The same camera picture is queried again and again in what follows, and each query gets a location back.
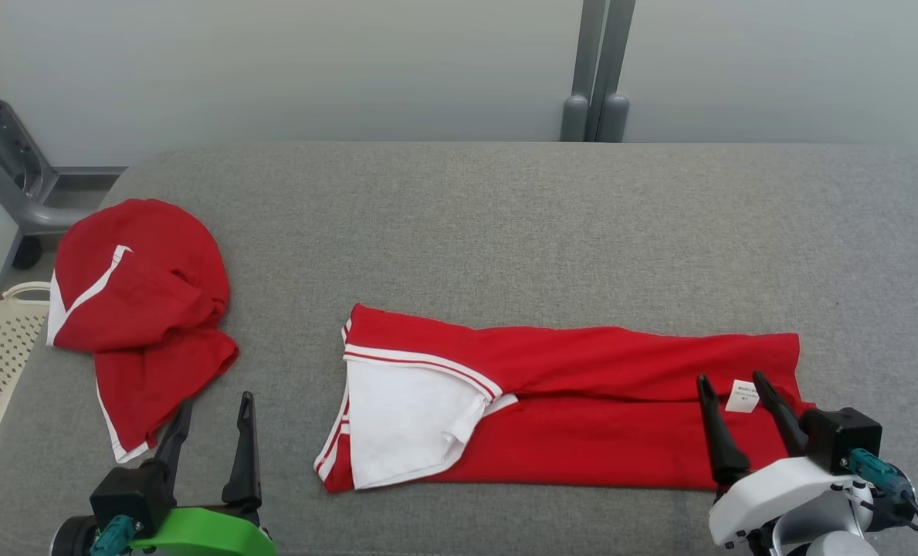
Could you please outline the grey fabric sofa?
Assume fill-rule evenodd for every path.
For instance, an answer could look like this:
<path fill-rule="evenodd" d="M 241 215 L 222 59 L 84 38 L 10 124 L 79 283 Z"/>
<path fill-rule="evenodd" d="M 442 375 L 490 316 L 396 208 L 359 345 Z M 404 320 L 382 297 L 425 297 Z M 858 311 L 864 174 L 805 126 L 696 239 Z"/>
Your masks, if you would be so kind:
<path fill-rule="evenodd" d="M 470 327 L 797 332 L 798 384 L 883 427 L 918 495 L 918 147 L 270 142 L 174 151 L 103 200 L 201 219 L 239 359 L 198 398 L 176 493 L 214 503 L 254 393 L 263 520 L 290 556 L 726 556 L 709 493 L 314 475 L 356 303 Z"/>

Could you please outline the grey metal tube frame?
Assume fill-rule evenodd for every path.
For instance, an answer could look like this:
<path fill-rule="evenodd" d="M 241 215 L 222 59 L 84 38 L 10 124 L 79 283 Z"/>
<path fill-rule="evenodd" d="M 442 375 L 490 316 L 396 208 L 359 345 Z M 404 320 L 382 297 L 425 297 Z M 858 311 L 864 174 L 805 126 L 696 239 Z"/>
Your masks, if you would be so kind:
<path fill-rule="evenodd" d="M 90 215 L 46 204 L 57 179 L 11 105 L 0 98 L 0 204 L 24 235 L 59 235 Z"/>

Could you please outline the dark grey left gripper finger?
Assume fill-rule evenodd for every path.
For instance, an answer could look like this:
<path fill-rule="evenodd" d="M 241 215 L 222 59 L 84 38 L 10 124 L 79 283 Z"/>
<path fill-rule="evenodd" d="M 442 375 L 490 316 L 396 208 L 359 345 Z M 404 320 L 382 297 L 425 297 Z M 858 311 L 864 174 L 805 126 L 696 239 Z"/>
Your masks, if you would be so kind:
<path fill-rule="evenodd" d="M 181 448 L 189 436 L 192 400 L 183 400 L 165 427 L 154 458 L 166 472 L 176 471 Z"/>
<path fill-rule="evenodd" d="M 254 394 L 243 392 L 236 419 L 239 441 L 229 481 L 222 489 L 222 502 L 230 509 L 258 510 L 263 502 L 259 464 L 259 440 Z"/>

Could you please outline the black caster wheel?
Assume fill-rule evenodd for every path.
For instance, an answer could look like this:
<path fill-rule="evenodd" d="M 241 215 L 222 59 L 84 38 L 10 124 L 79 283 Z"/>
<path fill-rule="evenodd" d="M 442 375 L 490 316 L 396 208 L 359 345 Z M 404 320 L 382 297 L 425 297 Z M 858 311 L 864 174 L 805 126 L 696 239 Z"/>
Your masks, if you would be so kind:
<path fill-rule="evenodd" d="M 11 268 L 21 271 L 29 270 L 39 263 L 42 253 L 42 242 L 38 236 L 23 236 L 16 247 Z"/>

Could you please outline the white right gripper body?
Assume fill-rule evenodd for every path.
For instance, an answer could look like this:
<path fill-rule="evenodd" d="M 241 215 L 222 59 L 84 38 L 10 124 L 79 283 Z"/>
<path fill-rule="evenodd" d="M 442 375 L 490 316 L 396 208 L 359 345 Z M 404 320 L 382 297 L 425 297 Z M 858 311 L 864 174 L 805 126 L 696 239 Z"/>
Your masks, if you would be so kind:
<path fill-rule="evenodd" d="M 871 549 L 869 485 L 805 457 L 780 459 L 733 484 L 709 512 L 713 542 L 760 549 Z"/>

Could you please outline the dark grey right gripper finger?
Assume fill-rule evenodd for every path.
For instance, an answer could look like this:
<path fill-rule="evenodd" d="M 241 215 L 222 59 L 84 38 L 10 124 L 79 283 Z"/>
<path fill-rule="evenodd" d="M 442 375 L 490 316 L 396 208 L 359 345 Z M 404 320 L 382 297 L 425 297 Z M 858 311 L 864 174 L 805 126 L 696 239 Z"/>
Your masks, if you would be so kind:
<path fill-rule="evenodd" d="M 772 416 L 789 456 L 805 456 L 807 452 L 808 436 L 800 427 L 798 416 L 795 415 L 794 409 L 789 402 L 777 393 L 776 388 L 768 381 L 765 373 L 754 371 L 753 384 L 759 402 L 763 408 Z"/>
<path fill-rule="evenodd" d="M 737 447 L 720 414 L 720 399 L 708 376 L 700 375 L 696 378 L 696 390 L 708 449 L 710 475 L 717 488 L 730 488 L 750 474 L 750 461 Z"/>

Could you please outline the red white t-shirt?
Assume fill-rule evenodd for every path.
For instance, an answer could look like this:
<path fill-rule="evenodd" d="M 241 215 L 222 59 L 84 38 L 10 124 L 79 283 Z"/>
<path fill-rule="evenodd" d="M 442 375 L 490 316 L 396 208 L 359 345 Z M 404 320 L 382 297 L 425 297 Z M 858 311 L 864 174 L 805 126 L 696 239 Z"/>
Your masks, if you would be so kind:
<path fill-rule="evenodd" d="M 753 373 L 794 414 L 809 409 L 794 332 L 477 330 L 356 305 L 340 334 L 343 398 L 313 462 L 329 493 L 416 481 L 712 490 L 699 377 L 751 469 L 787 455 L 747 391 Z"/>

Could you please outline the red shorts with white stripes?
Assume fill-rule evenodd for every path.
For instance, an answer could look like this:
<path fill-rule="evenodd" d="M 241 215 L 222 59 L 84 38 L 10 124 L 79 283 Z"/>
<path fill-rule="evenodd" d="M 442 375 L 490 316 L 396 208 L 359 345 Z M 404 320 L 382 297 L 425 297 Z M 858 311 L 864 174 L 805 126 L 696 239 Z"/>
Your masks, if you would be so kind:
<path fill-rule="evenodd" d="M 229 300 L 218 243 L 177 205 L 126 200 L 61 237 L 46 342 L 92 355 L 117 463 L 155 447 L 180 402 L 239 358 L 221 330 Z"/>

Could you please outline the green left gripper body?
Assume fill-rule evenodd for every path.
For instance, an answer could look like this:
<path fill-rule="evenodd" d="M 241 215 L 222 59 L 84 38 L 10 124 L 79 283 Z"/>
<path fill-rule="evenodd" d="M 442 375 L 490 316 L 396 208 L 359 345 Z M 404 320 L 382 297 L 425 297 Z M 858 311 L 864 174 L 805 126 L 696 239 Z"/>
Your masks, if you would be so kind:
<path fill-rule="evenodd" d="M 169 556 L 277 556 L 276 545 L 258 525 L 204 507 L 173 509 L 155 535 L 131 541 L 134 551 Z"/>

